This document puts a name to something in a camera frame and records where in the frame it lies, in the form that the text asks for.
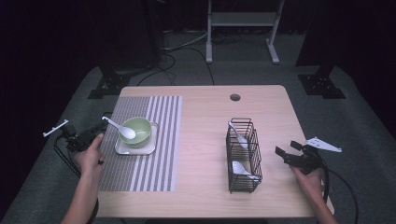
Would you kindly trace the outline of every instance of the cable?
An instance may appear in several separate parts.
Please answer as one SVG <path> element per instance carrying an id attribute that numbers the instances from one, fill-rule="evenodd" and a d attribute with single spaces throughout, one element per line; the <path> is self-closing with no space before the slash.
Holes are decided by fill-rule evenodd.
<path id="1" fill-rule="evenodd" d="M 231 7 L 230 11 L 233 11 L 233 9 L 235 8 L 236 4 L 239 2 L 239 0 L 236 0 L 235 2 L 233 2 L 233 6 Z"/>
<path id="2" fill-rule="evenodd" d="M 67 159 L 67 157 L 64 155 L 64 153 L 61 151 L 61 149 L 58 147 L 58 141 L 59 139 L 63 138 L 64 136 L 61 134 L 59 135 L 55 142 L 54 142 L 54 150 L 55 152 L 59 155 L 59 157 L 61 157 L 61 159 L 64 161 L 64 163 L 66 163 L 66 165 L 73 171 L 73 173 L 75 173 L 75 175 L 80 178 L 81 177 L 81 171 L 76 167 L 76 165 L 69 159 Z"/>
<path id="3" fill-rule="evenodd" d="M 335 171 L 333 171 L 331 169 L 328 169 L 328 170 L 329 170 L 330 173 L 332 173 L 332 174 L 336 175 L 338 178 L 340 178 L 341 181 L 343 181 L 344 184 L 348 187 L 348 189 L 349 189 L 349 191 L 350 191 L 350 193 L 352 195 L 353 202 L 355 204 L 355 221 L 354 221 L 354 223 L 358 224 L 358 221 L 359 221 L 359 205 L 358 205 L 358 199 L 356 197 L 355 191 L 353 190 L 352 187 L 350 187 L 350 185 L 347 183 L 347 181 L 343 177 L 341 177 L 339 174 L 337 174 Z"/>
<path id="4" fill-rule="evenodd" d="M 211 77 L 211 79 L 212 79 L 212 85 L 214 86 L 214 85 L 215 85 L 215 80 L 214 80 L 214 78 L 213 78 L 212 70 L 210 70 L 210 66 L 209 66 L 209 64 L 206 62 L 206 58 L 205 58 L 204 54 L 203 54 L 201 51 L 199 51 L 198 49 L 193 49 L 193 48 L 180 48 L 180 49 L 174 49 L 174 50 L 171 50 L 170 52 L 173 52 L 173 51 L 176 51 L 176 50 L 181 50 L 181 49 L 190 49 L 190 50 L 194 50 L 194 51 L 198 52 L 198 53 L 201 55 L 201 57 L 202 57 L 202 58 L 204 59 L 204 61 L 205 61 L 207 70 L 209 71 L 210 77 Z"/>
<path id="5" fill-rule="evenodd" d="M 143 82 L 144 80 L 146 80 L 146 79 L 149 78 L 149 77 L 154 76 L 155 74 L 159 74 L 159 73 L 161 73 L 161 72 L 165 72 L 165 73 L 166 73 L 166 70 L 167 70 L 167 69 L 169 69 L 169 68 L 171 68 L 171 67 L 173 67 L 173 66 L 175 65 L 175 63 L 176 63 L 175 57 L 173 57 L 172 55 L 168 55 L 168 54 L 166 54 L 166 55 L 167 55 L 167 56 L 170 56 L 170 57 L 173 59 L 172 64 L 171 64 L 169 67 L 165 68 L 165 69 L 162 69 L 161 67 L 158 66 L 158 68 L 160 69 L 160 71 L 157 71 L 157 72 L 154 72 L 154 73 L 151 73 L 151 74 L 145 76 L 143 79 L 141 79 L 141 80 L 136 84 L 136 86 L 139 86 L 140 84 L 142 84 L 142 82 Z"/>
<path id="6" fill-rule="evenodd" d="M 329 167 L 326 162 L 322 160 L 322 169 L 324 172 L 324 192 L 323 192 L 323 200 L 326 203 L 329 198 L 329 189 L 330 189 L 330 178 L 329 178 Z"/>
<path id="7" fill-rule="evenodd" d="M 120 218 L 120 221 L 121 221 L 123 224 L 127 224 L 126 221 L 125 221 L 123 218 Z"/>
<path id="8" fill-rule="evenodd" d="M 190 40 L 190 41 L 187 42 L 187 43 L 184 43 L 184 44 L 181 44 L 181 45 L 172 47 L 172 48 L 163 48 L 163 50 L 180 49 L 180 48 L 182 48 L 182 47 L 186 47 L 186 46 L 188 46 L 188 45 L 190 45 L 190 44 L 193 44 L 193 43 L 195 43 L 195 42 L 201 40 L 202 38 L 204 38 L 204 37 L 206 37 L 206 36 L 207 36 L 207 33 L 205 33 L 204 35 L 201 35 L 201 36 L 199 36 L 199 37 L 197 37 L 197 38 L 195 38 L 195 39 L 193 39 L 193 40 Z"/>
<path id="9" fill-rule="evenodd" d="M 173 59 L 173 63 L 172 63 L 172 65 L 171 65 L 170 67 L 168 67 L 168 68 L 162 68 L 162 67 L 160 67 L 159 65 L 158 65 L 158 68 L 161 69 L 161 70 L 163 70 L 163 71 L 165 72 L 166 76 L 167 76 L 168 79 L 169 79 L 170 85 L 171 85 L 171 86 L 176 86 L 176 84 L 175 84 L 176 74 L 168 71 L 168 69 L 170 69 L 171 67 L 173 67 L 173 66 L 175 65 L 176 59 L 175 59 L 174 56 L 172 56 L 172 55 L 170 55 L 170 54 L 166 54 L 166 53 L 165 53 L 164 56 L 165 56 L 165 58 L 166 58 L 166 57 L 172 58 L 172 59 Z"/>
<path id="10" fill-rule="evenodd" d="M 71 159 L 70 151 L 68 150 L 68 156 L 67 158 L 64 153 L 61 151 L 61 149 L 58 147 L 58 141 L 59 139 L 63 138 L 64 136 L 61 134 L 58 137 L 56 137 L 56 140 L 54 142 L 54 150 L 55 152 L 61 157 L 61 159 L 66 163 L 66 165 L 73 171 L 73 173 L 78 177 L 81 178 L 81 171 L 77 168 L 77 166 L 73 163 L 73 160 Z M 96 218 L 96 215 L 99 210 L 99 199 L 96 199 L 96 204 L 95 207 L 92 210 L 92 214 L 90 219 L 88 220 L 88 224 L 93 223 L 94 219 Z"/>
<path id="11" fill-rule="evenodd" d="M 214 36 L 212 43 L 216 45 L 231 45 L 240 42 L 243 39 L 244 37 L 242 37 L 241 35 L 221 35 L 221 36 Z"/>

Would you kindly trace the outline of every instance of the white plate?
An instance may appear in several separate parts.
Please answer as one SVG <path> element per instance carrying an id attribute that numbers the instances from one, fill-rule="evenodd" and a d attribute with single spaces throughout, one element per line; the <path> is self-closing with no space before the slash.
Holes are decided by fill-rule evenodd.
<path id="1" fill-rule="evenodd" d="M 148 143 L 143 147 L 128 147 L 127 144 L 122 142 L 119 138 L 117 138 L 116 145 L 114 148 L 116 152 L 121 155 L 148 155 L 155 150 L 157 145 L 158 138 L 158 124 L 155 122 L 151 122 L 151 137 L 148 140 Z"/>

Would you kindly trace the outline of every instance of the human arm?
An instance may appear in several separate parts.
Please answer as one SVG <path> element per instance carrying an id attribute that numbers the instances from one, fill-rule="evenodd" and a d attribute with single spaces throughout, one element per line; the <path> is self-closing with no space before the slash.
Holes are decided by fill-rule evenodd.
<path id="1" fill-rule="evenodd" d="M 105 156 L 99 151 L 103 135 L 99 134 L 92 141 L 87 150 L 76 154 L 75 159 L 81 168 L 81 177 L 78 181 L 73 200 L 62 223 L 87 223 L 95 207 L 99 184 L 102 174 L 102 165 Z"/>
<path id="2" fill-rule="evenodd" d="M 320 170 L 316 169 L 310 174 L 304 175 L 300 169 L 296 167 L 290 166 L 290 169 L 296 175 L 300 188 L 311 205 L 318 223 L 338 223 L 329 207 L 323 200 Z"/>

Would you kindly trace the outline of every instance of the gray carpet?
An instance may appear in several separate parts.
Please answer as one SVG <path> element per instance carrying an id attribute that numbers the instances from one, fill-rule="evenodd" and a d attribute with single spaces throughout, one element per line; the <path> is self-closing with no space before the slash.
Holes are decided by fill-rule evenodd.
<path id="1" fill-rule="evenodd" d="M 198 35 L 167 34 L 166 47 L 176 46 Z M 298 75 L 314 73 L 317 66 L 295 67 L 304 35 L 278 35 L 276 50 L 280 65 L 271 63 L 264 45 L 264 35 L 228 37 L 213 46 L 213 63 L 206 66 L 201 54 L 192 49 L 169 53 L 175 57 L 175 65 L 153 75 L 141 86 L 161 85 L 282 85 L 286 88 L 300 121 L 305 137 L 318 138 L 341 147 L 342 153 L 320 151 L 328 166 L 342 176 L 355 190 L 359 201 L 360 223 L 396 223 L 393 203 L 396 199 L 396 141 L 370 106 L 359 94 L 353 80 L 341 69 L 335 68 L 331 79 L 346 99 L 325 100 L 321 96 L 305 94 Z M 205 55 L 205 43 L 188 46 Z M 163 56 L 161 68 L 172 64 L 170 56 Z M 136 85 L 152 72 L 132 77 L 130 85 Z M 103 99 L 87 99 L 101 78 L 95 67 L 82 81 L 59 122 L 69 119 L 78 131 L 97 124 L 106 112 L 111 112 L 118 96 Z M 75 175 L 53 151 L 55 135 L 43 148 L 32 172 L 21 191 L 8 209 L 2 223 L 57 223 L 70 204 L 78 182 Z M 354 203 L 347 187 L 335 175 L 331 175 L 332 203 L 340 223 L 353 223 Z M 94 223 L 144 223 L 145 218 L 97 218 Z M 268 223 L 316 223 L 314 218 L 268 218 Z"/>

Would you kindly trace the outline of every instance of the black wire basket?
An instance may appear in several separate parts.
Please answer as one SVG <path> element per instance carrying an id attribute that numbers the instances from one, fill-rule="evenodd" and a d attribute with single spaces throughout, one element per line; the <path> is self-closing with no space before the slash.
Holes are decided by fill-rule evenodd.
<path id="1" fill-rule="evenodd" d="M 262 182 L 259 141 L 251 119 L 231 119 L 226 137 L 229 190 L 253 192 Z M 246 140 L 241 142 L 238 135 Z"/>

